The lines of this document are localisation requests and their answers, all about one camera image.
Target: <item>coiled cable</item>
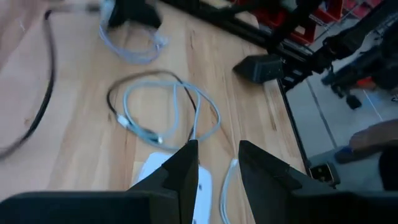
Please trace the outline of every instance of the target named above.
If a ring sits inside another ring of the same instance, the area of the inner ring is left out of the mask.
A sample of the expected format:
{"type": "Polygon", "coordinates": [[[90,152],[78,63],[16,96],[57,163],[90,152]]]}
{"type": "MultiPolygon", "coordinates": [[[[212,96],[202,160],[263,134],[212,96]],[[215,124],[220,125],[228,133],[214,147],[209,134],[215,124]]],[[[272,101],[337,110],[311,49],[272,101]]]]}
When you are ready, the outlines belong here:
{"type": "Polygon", "coordinates": [[[142,52],[133,52],[121,47],[115,46],[106,32],[106,22],[102,22],[99,26],[99,36],[114,53],[123,58],[127,63],[131,64],[148,64],[157,59],[162,49],[167,45],[167,39],[160,36],[157,32],[151,32],[144,29],[143,31],[153,42],[152,46],[142,52]]]}
{"type": "Polygon", "coordinates": [[[178,101],[177,101],[177,88],[178,87],[183,87],[185,89],[185,91],[187,92],[187,95],[193,105],[193,108],[195,110],[195,119],[193,122],[193,126],[192,129],[190,131],[190,134],[188,135],[188,140],[189,139],[196,139],[196,132],[197,132],[197,123],[198,123],[198,116],[199,116],[199,110],[200,110],[200,106],[201,106],[201,96],[204,97],[207,101],[209,101],[209,103],[212,105],[212,107],[214,107],[216,114],[217,114],[217,123],[216,125],[210,130],[208,131],[206,134],[204,134],[203,136],[200,136],[199,138],[197,138],[199,141],[205,140],[206,138],[208,138],[210,135],[212,135],[219,127],[221,124],[221,115],[220,112],[217,108],[217,106],[215,105],[215,103],[213,102],[213,100],[210,99],[209,96],[207,96],[204,92],[202,92],[199,88],[195,87],[194,85],[187,83],[187,82],[183,82],[176,74],[170,72],[170,71],[166,71],[166,70],[153,70],[153,71],[147,71],[147,72],[142,72],[142,73],[136,73],[136,74],[132,74],[129,75],[125,78],[122,78],[121,80],[118,80],[116,82],[114,82],[111,87],[108,90],[108,94],[106,95],[106,101],[108,104],[109,109],[114,113],[118,123],[120,125],[122,125],[123,127],[125,127],[126,129],[132,131],[134,134],[136,134],[137,136],[139,136],[144,142],[155,146],[155,147],[159,147],[162,149],[166,149],[166,150],[170,150],[170,151],[177,151],[180,149],[180,147],[176,147],[176,146],[168,146],[166,144],[164,144],[164,139],[169,137],[170,135],[172,135],[177,126],[178,126],[178,121],[179,121],[179,114],[178,114],[178,101]],[[112,106],[112,103],[110,101],[110,95],[111,92],[117,88],[119,85],[121,85],[124,82],[128,82],[130,80],[134,80],[136,78],[140,78],[140,77],[144,77],[147,75],[160,75],[160,74],[165,74],[165,75],[171,75],[173,76],[175,79],[177,79],[178,82],[168,82],[168,81],[149,81],[149,80],[144,80],[141,82],[137,82],[132,84],[131,86],[129,86],[126,91],[124,92],[124,96],[123,96],[123,107],[124,107],[124,115],[118,113],[114,107],[112,106]],[[175,117],[174,117],[174,124],[173,126],[166,131],[165,133],[155,133],[153,131],[151,131],[150,129],[147,128],[143,128],[140,127],[131,117],[129,110],[128,110],[128,105],[127,105],[127,100],[129,95],[131,94],[131,92],[137,88],[141,88],[141,87],[145,87],[145,86],[168,86],[168,87],[172,87],[173,88],[173,104],[174,104],[174,110],[175,110],[175,117]],[[195,102],[193,101],[193,98],[189,92],[189,90],[194,91],[197,94],[197,103],[198,106],[196,107],[195,102]]]}

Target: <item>black plastic part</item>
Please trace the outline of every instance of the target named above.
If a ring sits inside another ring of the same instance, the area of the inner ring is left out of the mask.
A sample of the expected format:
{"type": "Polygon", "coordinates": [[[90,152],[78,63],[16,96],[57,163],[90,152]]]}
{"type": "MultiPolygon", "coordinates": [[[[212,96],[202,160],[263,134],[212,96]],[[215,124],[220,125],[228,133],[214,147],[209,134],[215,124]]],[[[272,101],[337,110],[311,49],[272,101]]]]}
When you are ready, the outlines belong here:
{"type": "Polygon", "coordinates": [[[145,0],[115,0],[108,26],[119,27],[126,21],[138,22],[156,29],[162,24],[156,8],[147,4],[145,0]]]}
{"type": "Polygon", "coordinates": [[[147,128],[143,128],[143,130],[146,131],[148,134],[156,135],[156,137],[154,137],[154,138],[149,138],[150,141],[152,141],[155,144],[162,144],[160,142],[160,136],[158,136],[155,132],[153,132],[153,131],[151,131],[150,129],[147,129],[147,128]]]}
{"type": "MultiPolygon", "coordinates": [[[[329,73],[322,79],[324,85],[330,85],[341,98],[357,85],[358,80],[369,78],[383,90],[393,90],[398,86],[398,21],[388,30],[380,45],[362,52],[350,64],[329,73]]],[[[351,100],[353,106],[358,104],[351,100]]]]}
{"type": "Polygon", "coordinates": [[[271,48],[268,49],[269,52],[271,51],[272,53],[273,47],[278,46],[297,26],[305,22],[310,14],[318,9],[323,1],[324,0],[311,0],[298,4],[297,8],[294,9],[294,11],[286,17],[285,21],[279,27],[275,28],[271,34],[272,45],[271,48]]]}
{"type": "Polygon", "coordinates": [[[358,109],[362,106],[362,103],[360,102],[360,100],[358,99],[358,97],[354,96],[354,95],[348,95],[346,98],[346,102],[347,105],[352,109],[358,109]]]}
{"type": "Polygon", "coordinates": [[[315,180],[327,183],[330,187],[340,184],[340,178],[332,163],[319,164],[310,168],[310,176],[315,180]]]}
{"type": "Polygon", "coordinates": [[[126,192],[32,192],[0,203],[0,223],[191,224],[198,143],[189,141],[126,192]]]}
{"type": "Polygon", "coordinates": [[[379,159],[379,173],[384,190],[397,191],[398,147],[384,146],[379,159]]]}
{"type": "Polygon", "coordinates": [[[233,71],[257,84],[284,77],[282,59],[274,54],[247,56],[234,66],[233,71]]]}
{"type": "Polygon", "coordinates": [[[291,64],[285,64],[284,73],[286,76],[281,79],[285,92],[294,88],[297,84],[303,82],[307,77],[312,75],[308,70],[297,70],[291,64]]]}
{"type": "Polygon", "coordinates": [[[398,192],[334,190],[248,141],[239,165],[256,223],[373,223],[398,211],[398,192]]]}

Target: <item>wooden table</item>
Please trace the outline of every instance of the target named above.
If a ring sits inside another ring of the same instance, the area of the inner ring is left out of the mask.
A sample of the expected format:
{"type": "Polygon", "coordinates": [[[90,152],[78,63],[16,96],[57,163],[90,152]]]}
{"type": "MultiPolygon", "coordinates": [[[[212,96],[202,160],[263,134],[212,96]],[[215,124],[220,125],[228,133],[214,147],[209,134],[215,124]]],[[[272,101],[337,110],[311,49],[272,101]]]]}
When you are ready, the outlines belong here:
{"type": "MultiPolygon", "coordinates": [[[[98,16],[54,14],[57,82],[49,108],[32,138],[11,157],[0,161],[0,198],[28,190],[126,190],[149,154],[161,151],[115,122],[106,106],[110,84],[128,73],[164,68],[206,91],[218,105],[221,128],[199,145],[201,165],[213,178],[211,223],[221,223],[221,185],[229,162],[247,139],[304,172],[299,148],[276,82],[265,87],[238,78],[232,67],[251,54],[264,53],[239,37],[159,3],[164,17],[160,33],[169,45],[150,65],[128,65],[98,36],[98,16]]],[[[131,46],[127,29],[112,38],[131,46]]],[[[37,19],[0,71],[0,143],[15,139],[30,125],[47,86],[48,55],[42,20],[37,19]]],[[[120,88],[114,101],[122,111],[120,88]]],[[[173,122],[172,91],[141,89],[129,99],[139,124],[161,131],[173,122]]],[[[193,109],[179,94],[180,126],[169,143],[182,146],[193,121],[193,109]]],[[[198,134],[216,122],[204,103],[198,134]]],[[[231,180],[228,213],[232,223],[254,223],[240,172],[231,180]]]]}

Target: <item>tile floor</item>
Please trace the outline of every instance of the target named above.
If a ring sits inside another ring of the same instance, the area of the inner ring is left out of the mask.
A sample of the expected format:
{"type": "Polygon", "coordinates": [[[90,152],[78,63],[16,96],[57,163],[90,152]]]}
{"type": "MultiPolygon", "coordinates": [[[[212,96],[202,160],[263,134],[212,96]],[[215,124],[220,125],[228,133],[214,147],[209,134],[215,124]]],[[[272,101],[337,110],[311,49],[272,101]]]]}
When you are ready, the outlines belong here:
{"type": "MultiPolygon", "coordinates": [[[[353,24],[353,21],[346,21],[342,27],[351,27],[353,24]]],[[[340,30],[341,27],[336,26],[326,36],[337,34],[340,30]]],[[[374,38],[374,34],[369,34],[357,52],[369,49],[374,38]]],[[[317,40],[311,48],[318,49],[322,41],[317,40]]],[[[357,54],[333,63],[335,70],[350,63],[357,54]]],[[[385,92],[355,90],[353,93],[363,105],[353,111],[344,99],[339,99],[329,87],[322,85],[322,77],[314,74],[287,93],[307,157],[313,166],[326,161],[335,165],[341,179],[337,189],[382,190],[378,172],[380,153],[345,165],[334,160],[334,153],[339,146],[347,145],[354,133],[380,121],[398,118],[398,102],[392,102],[392,96],[385,92]]]]}
{"type": "MultiPolygon", "coordinates": [[[[343,26],[352,25],[353,22],[347,21],[343,26]]],[[[329,31],[328,35],[337,34],[340,30],[341,27],[336,26],[329,31]]],[[[356,54],[333,63],[335,70],[354,60],[358,52],[369,49],[373,45],[374,38],[374,34],[369,34],[356,54]]],[[[321,44],[322,39],[315,42],[311,48],[316,50],[321,44]]],[[[360,109],[353,111],[344,99],[339,99],[329,87],[322,85],[322,77],[323,75],[314,74],[287,93],[308,157],[347,145],[354,133],[372,124],[398,118],[398,103],[391,101],[392,96],[383,92],[355,90],[353,93],[363,105],[360,109]]]]}

